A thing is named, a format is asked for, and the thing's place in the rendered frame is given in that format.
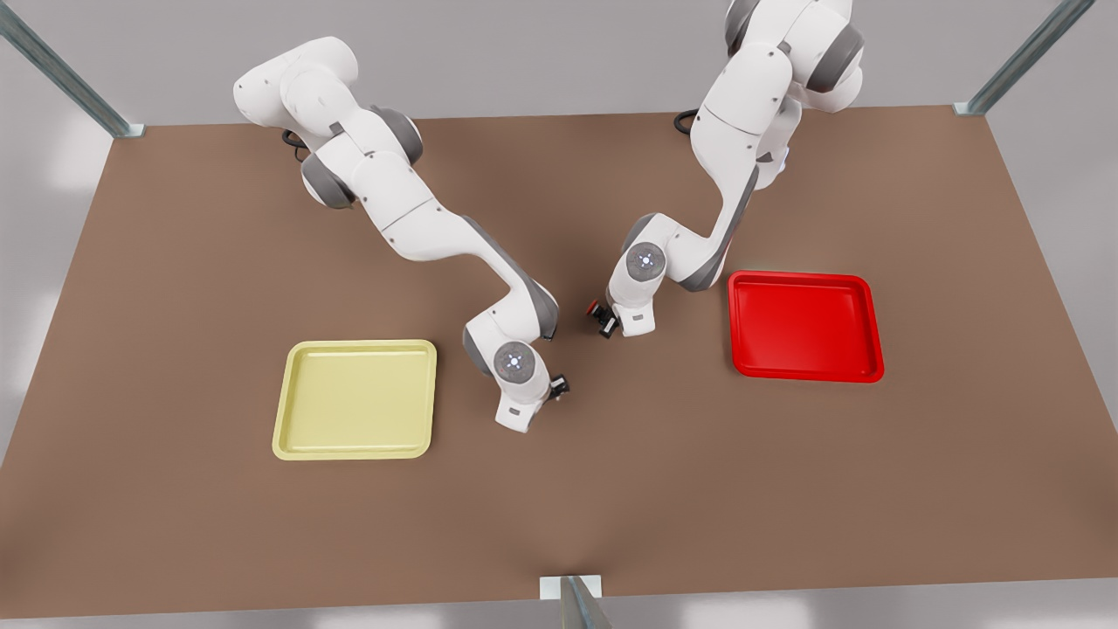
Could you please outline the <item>red square tray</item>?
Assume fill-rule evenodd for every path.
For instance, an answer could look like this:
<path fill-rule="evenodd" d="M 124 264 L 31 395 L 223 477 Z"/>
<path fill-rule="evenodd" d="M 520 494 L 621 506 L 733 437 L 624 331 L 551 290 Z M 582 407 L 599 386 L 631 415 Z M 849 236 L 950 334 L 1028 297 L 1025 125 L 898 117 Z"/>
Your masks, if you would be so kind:
<path fill-rule="evenodd" d="M 872 292 L 859 276 L 739 270 L 727 288 L 743 377 L 870 384 L 884 375 Z"/>

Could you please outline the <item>yellow square tray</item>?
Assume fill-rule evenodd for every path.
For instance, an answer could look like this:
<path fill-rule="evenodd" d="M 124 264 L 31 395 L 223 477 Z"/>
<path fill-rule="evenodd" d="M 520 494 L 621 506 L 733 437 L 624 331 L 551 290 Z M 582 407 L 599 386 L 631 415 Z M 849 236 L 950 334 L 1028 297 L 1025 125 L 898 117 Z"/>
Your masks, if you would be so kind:
<path fill-rule="evenodd" d="M 307 340 L 285 361 L 280 460 L 409 460 L 432 445 L 437 351 L 423 339 Z"/>

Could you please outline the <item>silver frame post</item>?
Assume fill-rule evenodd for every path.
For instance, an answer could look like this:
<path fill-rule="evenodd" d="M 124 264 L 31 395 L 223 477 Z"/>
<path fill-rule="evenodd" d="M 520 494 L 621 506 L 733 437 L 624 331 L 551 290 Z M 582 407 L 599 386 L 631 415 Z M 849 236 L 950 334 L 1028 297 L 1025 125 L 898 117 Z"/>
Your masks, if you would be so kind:
<path fill-rule="evenodd" d="M 612 629 L 601 597 L 601 576 L 539 578 L 539 599 L 559 601 L 562 629 Z"/>
<path fill-rule="evenodd" d="M 982 87 L 966 102 L 953 104 L 953 112 L 961 118 L 977 118 L 989 114 L 991 109 L 1017 85 L 1018 80 L 1078 21 L 1095 7 L 1097 0 L 1059 0 L 1057 7 L 1046 15 L 1046 19 L 1038 25 L 1022 42 L 1010 59 L 1002 64 L 998 72 L 994 72 L 991 79 L 987 79 Z"/>
<path fill-rule="evenodd" d="M 56 85 L 69 101 L 95 120 L 112 139 L 141 139 L 143 124 L 131 123 L 100 96 L 87 82 L 61 59 L 58 53 L 46 44 L 30 25 L 25 23 L 4 0 L 0 0 L 0 36 L 3 36 L 17 53 L 32 64 L 48 80 Z"/>

